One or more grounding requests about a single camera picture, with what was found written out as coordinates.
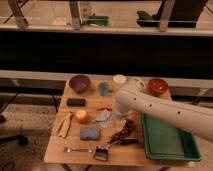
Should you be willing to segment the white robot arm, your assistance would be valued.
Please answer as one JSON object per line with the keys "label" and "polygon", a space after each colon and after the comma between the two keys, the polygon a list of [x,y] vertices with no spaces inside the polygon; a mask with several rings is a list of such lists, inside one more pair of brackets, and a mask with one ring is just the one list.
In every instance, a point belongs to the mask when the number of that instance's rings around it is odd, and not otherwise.
{"label": "white robot arm", "polygon": [[145,83],[133,77],[115,93],[113,107],[120,116],[130,110],[154,118],[213,142],[213,109],[153,97],[145,93]]}

